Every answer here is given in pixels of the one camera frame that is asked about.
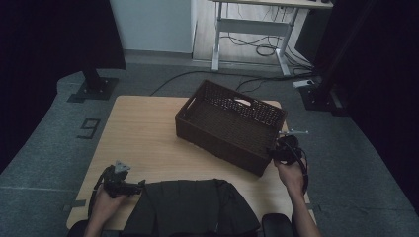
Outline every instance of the desk leg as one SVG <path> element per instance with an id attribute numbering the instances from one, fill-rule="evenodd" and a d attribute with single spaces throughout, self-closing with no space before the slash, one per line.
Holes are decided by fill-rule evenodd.
<path id="1" fill-rule="evenodd" d="M 285 76 L 290 76 L 291 75 L 290 71 L 288 69 L 288 65 L 287 65 L 288 61 L 287 61 L 286 57 L 284 56 L 284 53 L 287 49 L 287 45 L 288 45 L 288 42 L 290 40 L 291 33 L 293 32 L 293 25 L 295 23 L 296 15 L 298 15 L 298 10 L 299 10 L 299 8 L 294 8 L 293 18 L 289 22 L 289 26 L 287 28 L 287 33 L 286 33 L 286 35 L 284 37 L 284 40 L 283 40 L 283 44 L 281 45 L 280 49 L 276 50 L 278 60 L 280 61 L 281 69 L 283 70 L 283 73 L 284 73 Z"/>
<path id="2" fill-rule="evenodd" d="M 218 71 L 218 61 L 219 61 L 219 28 L 221 22 L 221 10 L 222 3 L 218 3 L 218 16 L 216 17 L 216 33 L 215 33 L 215 45 L 213 46 L 212 52 L 212 71 Z"/>

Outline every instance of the brown wicker basket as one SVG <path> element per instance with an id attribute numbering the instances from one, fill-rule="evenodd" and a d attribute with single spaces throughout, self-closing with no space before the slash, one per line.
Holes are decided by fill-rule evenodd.
<path id="1" fill-rule="evenodd" d="M 204 81 L 176 114 L 176 134 L 218 158 L 262 176 L 287 112 Z"/>

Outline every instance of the basket handle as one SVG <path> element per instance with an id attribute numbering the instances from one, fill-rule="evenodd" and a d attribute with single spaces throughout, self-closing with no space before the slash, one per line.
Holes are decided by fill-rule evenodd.
<path id="1" fill-rule="evenodd" d="M 248 106 L 248 107 L 252 106 L 252 102 L 250 102 L 249 100 L 240 98 L 240 97 L 234 97 L 234 101 L 238 102 L 238 103 L 240 103 L 244 106 Z"/>
<path id="2" fill-rule="evenodd" d="M 197 98 L 194 97 L 194 98 L 191 98 L 191 99 L 188 100 L 187 104 L 185 105 L 186 106 L 185 111 L 187 111 L 194 104 L 196 99 Z"/>

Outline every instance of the table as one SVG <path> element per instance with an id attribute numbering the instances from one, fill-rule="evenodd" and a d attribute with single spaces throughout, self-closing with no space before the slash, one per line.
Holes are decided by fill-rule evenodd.
<path id="1" fill-rule="evenodd" d="M 320 0 L 315 2 L 308 0 L 211 0 L 218 3 L 218 12 L 216 17 L 216 32 L 215 32 L 215 45 L 212 52 L 212 66 L 213 71 L 218 70 L 219 64 L 219 34 L 220 32 L 254 34 L 265 36 L 284 37 L 281 48 L 276 49 L 276 55 L 279 60 L 281 69 L 284 75 L 289 76 L 290 71 L 287 65 L 287 59 L 284 53 L 287 49 L 296 15 L 300 8 L 307 9 L 331 9 L 333 4 L 331 2 L 322 3 Z M 241 19 L 226 19 L 222 18 L 222 4 L 223 3 L 239 3 L 239 4 L 254 4 L 254 5 L 268 5 L 268 6 L 283 6 L 292 7 L 293 15 L 289 22 L 262 22 L 262 21 L 249 21 Z"/>
<path id="2" fill-rule="evenodd" d="M 87 219 L 89 200 L 104 169 L 116 160 L 131 166 L 128 183 L 170 180 L 221 179 L 233 184 L 256 213 L 280 212 L 291 218 L 291 201 L 278 171 L 270 164 L 259 178 L 176 136 L 175 114 L 187 98 L 120 96 L 117 98 L 102 137 L 77 196 L 86 204 L 73 207 L 67 219 L 71 228 Z M 278 102 L 269 102 L 280 106 Z M 140 196 L 130 197 L 105 226 L 123 230 Z"/>

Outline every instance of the hand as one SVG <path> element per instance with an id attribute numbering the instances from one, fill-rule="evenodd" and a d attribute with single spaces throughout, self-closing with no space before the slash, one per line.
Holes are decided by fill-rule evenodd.
<path id="1" fill-rule="evenodd" d="M 304 165 L 307 164 L 304 158 L 301 158 L 301 161 Z M 281 161 L 274 160 L 274 164 L 278 168 L 280 179 L 287 187 L 290 196 L 303 197 L 302 187 L 304 186 L 304 178 L 298 162 L 285 165 Z"/>
<path id="2" fill-rule="evenodd" d="M 96 193 L 95 204 L 93 205 L 92 215 L 89 219 L 85 237 L 100 236 L 106 221 L 117 212 L 126 196 L 111 198 L 101 185 Z"/>

